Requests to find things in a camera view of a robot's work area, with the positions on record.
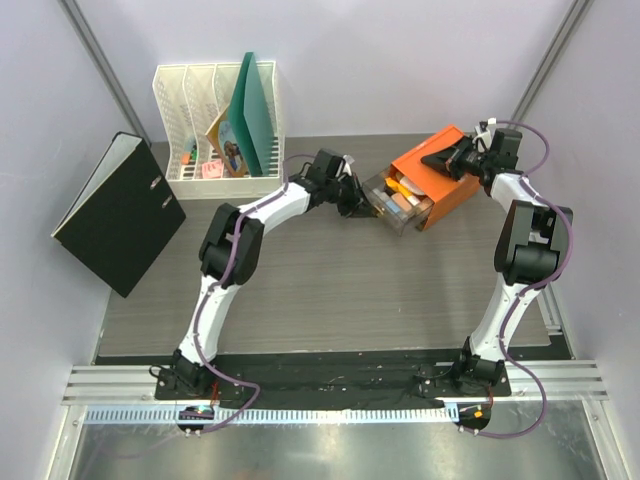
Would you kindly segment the transparent drawer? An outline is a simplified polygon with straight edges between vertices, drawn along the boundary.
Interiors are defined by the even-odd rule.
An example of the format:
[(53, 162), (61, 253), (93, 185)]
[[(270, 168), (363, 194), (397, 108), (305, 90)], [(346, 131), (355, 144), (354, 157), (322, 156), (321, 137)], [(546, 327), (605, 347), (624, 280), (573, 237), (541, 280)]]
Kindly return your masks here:
[(402, 236), (411, 230), (423, 231), (429, 216), (429, 211), (413, 213), (387, 211), (382, 218), (398, 236)]
[(379, 216), (382, 218), (382, 216), (389, 211), (385, 204), (389, 199), (393, 199), (401, 205), (405, 212), (431, 212), (434, 202), (426, 194), (424, 196), (415, 195), (420, 203), (411, 205), (400, 193), (395, 193), (386, 187), (385, 178), (391, 177), (396, 180), (395, 175), (397, 172), (399, 171), (392, 172), (390, 169), (383, 170), (366, 180), (363, 184), (364, 193), (369, 202), (380, 212)]

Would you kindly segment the orange cream tube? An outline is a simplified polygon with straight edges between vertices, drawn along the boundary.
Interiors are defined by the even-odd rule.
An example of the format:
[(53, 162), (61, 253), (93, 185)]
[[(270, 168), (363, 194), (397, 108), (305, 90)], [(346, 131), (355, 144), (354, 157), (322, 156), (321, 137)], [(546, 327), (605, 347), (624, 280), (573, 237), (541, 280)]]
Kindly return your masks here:
[(408, 188), (393, 178), (386, 177), (385, 185), (393, 192), (400, 193), (411, 205), (417, 205), (420, 203), (419, 199)]

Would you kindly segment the white oval compact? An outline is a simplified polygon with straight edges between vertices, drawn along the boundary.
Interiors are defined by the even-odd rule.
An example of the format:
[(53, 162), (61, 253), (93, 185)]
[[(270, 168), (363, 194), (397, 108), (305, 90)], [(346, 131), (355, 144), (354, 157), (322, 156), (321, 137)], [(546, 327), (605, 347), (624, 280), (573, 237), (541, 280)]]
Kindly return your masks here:
[(402, 187), (404, 187), (406, 190), (408, 190), (412, 195), (416, 195), (416, 196), (425, 195), (425, 193), (414, 182), (412, 182), (407, 176), (403, 175), (401, 172), (397, 172), (395, 175), (395, 178), (398, 181), (398, 183)]

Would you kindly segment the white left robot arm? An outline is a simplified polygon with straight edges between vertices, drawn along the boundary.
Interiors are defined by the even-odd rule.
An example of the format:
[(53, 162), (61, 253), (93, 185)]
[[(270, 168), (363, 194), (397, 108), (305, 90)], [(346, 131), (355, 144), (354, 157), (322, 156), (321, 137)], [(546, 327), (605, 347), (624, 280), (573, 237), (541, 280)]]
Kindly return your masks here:
[(215, 379), (234, 381), (212, 361), (231, 303), (255, 273), (268, 233), (325, 203), (346, 218), (374, 215), (350, 156), (321, 149), (306, 158), (301, 170), (274, 192), (239, 207), (224, 203), (216, 210), (198, 253), (201, 283), (194, 313), (169, 367), (158, 375), (160, 387), (200, 399)]

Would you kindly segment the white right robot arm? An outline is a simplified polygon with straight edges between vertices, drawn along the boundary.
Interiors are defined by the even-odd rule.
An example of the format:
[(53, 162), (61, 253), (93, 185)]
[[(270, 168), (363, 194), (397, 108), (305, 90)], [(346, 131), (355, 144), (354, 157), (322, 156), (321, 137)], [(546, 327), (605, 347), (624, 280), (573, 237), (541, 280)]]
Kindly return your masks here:
[(452, 179), (475, 177), (505, 211), (495, 253), (497, 283), (483, 319), (445, 378), (472, 395), (506, 381), (510, 341), (530, 303), (566, 268), (573, 248), (573, 212), (546, 200), (517, 168), (523, 124), (491, 118), (472, 135), (423, 157)]

